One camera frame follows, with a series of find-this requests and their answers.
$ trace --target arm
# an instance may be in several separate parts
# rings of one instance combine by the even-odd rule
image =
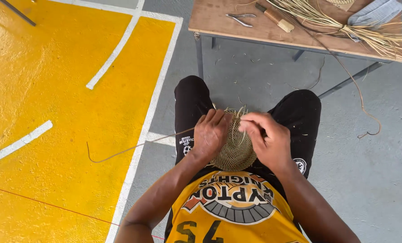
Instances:
[[[262,137],[260,128],[265,129]],[[345,222],[300,173],[291,159],[290,131],[269,113],[252,112],[241,117],[240,131],[247,131],[261,163],[279,179],[294,217],[314,242],[360,242]]]
[[[195,126],[193,149],[157,180],[124,217],[116,243],[153,242],[153,228],[166,216],[190,179],[222,149],[232,116],[223,110],[209,110]]]

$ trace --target wooden table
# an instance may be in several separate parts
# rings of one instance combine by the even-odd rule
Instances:
[[[339,9],[325,0],[318,1],[320,8],[325,14],[333,17],[342,24],[346,24],[348,18],[352,14],[360,11],[373,0],[356,0],[348,12]],[[269,20],[261,11],[256,9],[254,3],[247,6],[236,7],[237,4],[246,4],[250,2],[252,2],[252,0],[194,0],[192,15],[189,21],[189,30],[193,31],[195,35],[198,72],[201,78],[204,78],[201,36],[212,37],[212,48],[215,45],[216,38],[224,38],[296,49],[298,52],[293,57],[294,61],[296,61],[305,51],[330,54],[298,26],[295,26],[295,29],[291,33],[284,32],[277,25],[271,22],[271,20]],[[312,6],[317,6],[316,0],[309,0],[309,2]],[[278,11],[267,1],[259,0],[258,3],[263,7],[273,9],[278,13]],[[255,14],[257,17],[241,19],[243,22],[253,25],[252,28],[248,28],[242,26],[234,19],[225,16],[225,14]],[[398,18],[394,19],[394,21],[399,22],[400,19]],[[320,32],[328,32],[331,30],[326,28],[316,28],[306,23],[304,25]],[[383,64],[395,61],[395,59],[380,56],[375,50],[367,46],[366,43],[354,42],[349,38],[336,38],[327,35],[316,35],[316,38],[326,45],[336,56],[357,58],[374,62],[370,66],[365,67],[360,72],[353,75],[354,79],[358,79],[367,73],[378,69]],[[348,78],[324,92],[319,97],[323,98],[351,82],[352,79]]]

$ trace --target jersey number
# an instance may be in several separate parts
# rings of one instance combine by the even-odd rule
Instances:
[[[210,229],[208,230],[207,234],[205,234],[203,243],[223,243],[223,238],[216,237],[215,240],[213,240],[213,236],[216,233],[217,228],[219,227],[220,220],[215,220],[213,224],[211,225]],[[187,241],[184,240],[176,240],[174,243],[195,243],[195,235],[192,233],[190,229],[184,229],[185,225],[189,225],[190,227],[196,227],[197,223],[193,221],[185,221],[183,223],[180,223],[177,225],[177,232],[180,234],[185,234],[187,235]]]

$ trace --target pliers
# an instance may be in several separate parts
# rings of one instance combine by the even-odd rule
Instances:
[[[232,15],[232,14],[227,13],[226,16],[228,16],[228,17],[230,17],[230,18],[232,18],[232,19],[235,19],[235,20],[236,20],[237,22],[239,22],[242,26],[244,26],[244,27],[249,27],[249,28],[251,28],[251,27],[253,27],[253,26],[252,26],[252,25],[248,25],[248,24],[246,24],[245,22],[243,22],[243,21],[241,21],[240,19],[237,19],[237,18],[256,17],[255,14],[250,14],[250,13],[248,13],[248,14],[241,14],[241,15]]]

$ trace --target person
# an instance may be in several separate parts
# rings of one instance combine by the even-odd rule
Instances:
[[[321,102],[309,90],[285,96],[266,113],[241,117],[257,159],[240,172],[209,161],[226,142],[230,114],[215,110],[197,76],[175,89],[175,167],[157,180],[123,219],[116,243],[153,242],[152,229],[171,208],[170,243],[357,243],[358,237],[307,181]]]

